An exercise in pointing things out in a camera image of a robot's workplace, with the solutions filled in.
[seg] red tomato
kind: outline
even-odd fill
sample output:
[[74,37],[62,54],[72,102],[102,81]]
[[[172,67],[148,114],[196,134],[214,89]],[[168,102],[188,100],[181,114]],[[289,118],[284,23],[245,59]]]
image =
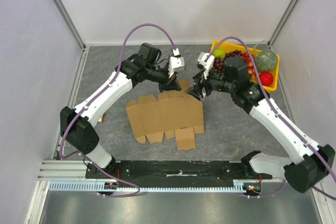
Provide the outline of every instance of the red tomato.
[[273,75],[269,72],[263,72],[259,75],[259,77],[261,84],[264,86],[270,86],[274,81]]

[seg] green apple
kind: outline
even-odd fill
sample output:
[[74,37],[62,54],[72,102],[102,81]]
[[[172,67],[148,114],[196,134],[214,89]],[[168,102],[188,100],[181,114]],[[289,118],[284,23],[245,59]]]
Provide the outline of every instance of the green apple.
[[222,50],[222,49],[216,49],[216,50],[214,51],[213,55],[214,55],[215,58],[216,58],[216,57],[220,57],[220,58],[223,59],[223,60],[224,60],[224,58],[225,58],[225,52],[224,52],[224,50]]

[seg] white wall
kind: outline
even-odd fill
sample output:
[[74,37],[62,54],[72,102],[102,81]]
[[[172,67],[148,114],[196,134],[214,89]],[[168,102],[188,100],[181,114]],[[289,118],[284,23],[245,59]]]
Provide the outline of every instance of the white wall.
[[52,0],[0,0],[0,222],[23,223],[80,57]]
[[[87,44],[121,44],[141,23],[161,25],[178,42],[228,35],[269,39],[290,0],[62,0]],[[138,31],[130,42],[167,43],[160,31]]]
[[[336,0],[300,0],[274,49],[293,117],[322,145],[336,148]],[[336,196],[328,176],[327,191]]]

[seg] cantaloupe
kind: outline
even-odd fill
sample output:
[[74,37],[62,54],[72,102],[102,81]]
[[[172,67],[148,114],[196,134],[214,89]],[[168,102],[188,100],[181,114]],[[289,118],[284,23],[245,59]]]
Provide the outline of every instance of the cantaloupe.
[[265,50],[258,54],[255,59],[257,69],[260,72],[269,72],[275,69],[278,64],[278,57],[275,52]]

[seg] yellow bin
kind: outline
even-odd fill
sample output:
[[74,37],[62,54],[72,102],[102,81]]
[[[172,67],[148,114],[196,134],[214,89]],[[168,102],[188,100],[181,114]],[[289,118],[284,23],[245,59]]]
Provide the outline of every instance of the yellow bin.
[[[215,40],[211,46],[211,50],[219,43],[219,40]],[[237,44],[232,44],[232,43],[228,43],[228,42],[223,42],[218,49],[222,49],[224,52],[231,52],[234,50],[238,50],[238,51],[242,51],[242,53],[246,52],[245,47],[241,46],[241,45],[237,45]],[[256,55],[254,48],[248,48],[251,52],[251,54]],[[273,75],[274,81],[270,86],[264,86],[264,89],[270,93],[273,91],[277,90],[278,87],[278,76],[279,76],[279,66],[280,66],[280,56],[278,56],[278,64],[277,67],[275,69],[273,69],[272,71],[270,71],[270,73]],[[254,83],[258,83],[257,79],[251,79],[252,82]]]

